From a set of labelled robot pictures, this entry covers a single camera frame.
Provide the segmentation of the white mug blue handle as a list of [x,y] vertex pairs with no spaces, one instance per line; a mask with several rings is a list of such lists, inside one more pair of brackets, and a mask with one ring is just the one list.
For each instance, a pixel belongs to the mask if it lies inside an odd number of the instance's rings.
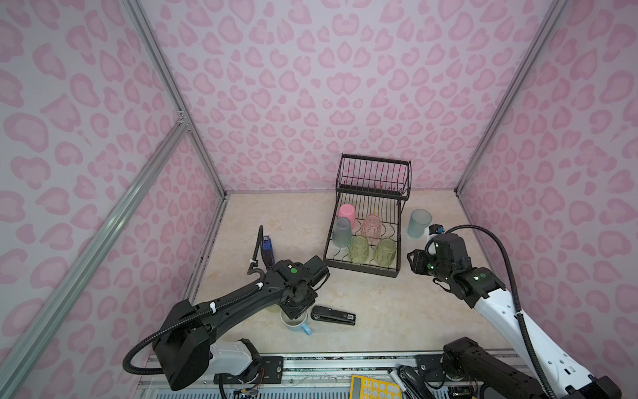
[[307,324],[308,322],[308,311],[304,311],[300,314],[296,319],[291,319],[287,314],[281,310],[280,318],[283,324],[293,332],[305,333],[307,336],[312,336],[312,329]]

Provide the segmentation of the teal textured cup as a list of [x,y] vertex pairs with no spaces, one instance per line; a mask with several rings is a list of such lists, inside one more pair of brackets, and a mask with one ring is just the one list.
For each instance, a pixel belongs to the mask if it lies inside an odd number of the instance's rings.
[[432,224],[432,215],[426,209],[414,209],[410,214],[407,234],[412,239],[420,239],[428,236],[429,227]]
[[347,248],[352,242],[352,225],[346,217],[338,217],[332,230],[332,242],[337,248]]

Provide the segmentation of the green cup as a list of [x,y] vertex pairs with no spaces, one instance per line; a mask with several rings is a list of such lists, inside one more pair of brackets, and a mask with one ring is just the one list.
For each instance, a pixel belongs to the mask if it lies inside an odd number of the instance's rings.
[[376,245],[373,261],[380,267],[392,266],[397,251],[397,244],[393,239],[381,239]]
[[369,258],[370,244],[365,236],[355,236],[349,246],[348,258],[353,264],[365,264]]

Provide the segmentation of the clear pink plastic cup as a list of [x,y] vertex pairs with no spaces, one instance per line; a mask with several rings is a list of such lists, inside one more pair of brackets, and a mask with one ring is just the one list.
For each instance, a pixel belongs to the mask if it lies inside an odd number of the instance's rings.
[[375,214],[367,216],[362,225],[362,235],[368,239],[381,239],[382,234],[383,227],[380,217]]

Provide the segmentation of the opaque pink plastic cup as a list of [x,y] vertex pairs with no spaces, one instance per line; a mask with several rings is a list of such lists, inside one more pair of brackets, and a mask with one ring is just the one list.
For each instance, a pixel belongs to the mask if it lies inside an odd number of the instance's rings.
[[352,229],[357,227],[357,212],[352,204],[342,204],[337,211],[337,217],[348,219]]

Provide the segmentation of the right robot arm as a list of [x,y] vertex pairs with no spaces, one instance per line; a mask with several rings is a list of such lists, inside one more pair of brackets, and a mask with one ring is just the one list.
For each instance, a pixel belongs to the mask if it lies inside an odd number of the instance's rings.
[[471,378],[505,398],[620,398],[621,389],[613,380],[595,377],[523,311],[508,253],[497,237],[493,241],[503,256],[509,284],[491,270],[473,266],[465,241],[455,229],[433,235],[407,259],[414,274],[432,277],[497,329],[531,372],[520,372],[462,337],[444,346],[445,377]]

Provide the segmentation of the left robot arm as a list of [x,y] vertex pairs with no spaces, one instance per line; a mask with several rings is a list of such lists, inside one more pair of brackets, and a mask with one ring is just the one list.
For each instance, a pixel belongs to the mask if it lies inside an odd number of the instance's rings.
[[316,287],[330,272],[315,256],[304,264],[282,260],[259,275],[258,281],[219,299],[197,305],[185,299],[169,311],[152,347],[171,390],[189,387],[206,372],[234,376],[241,382],[257,379],[262,359],[256,347],[246,338],[231,343],[219,339],[273,305],[291,319],[302,316],[315,304]]

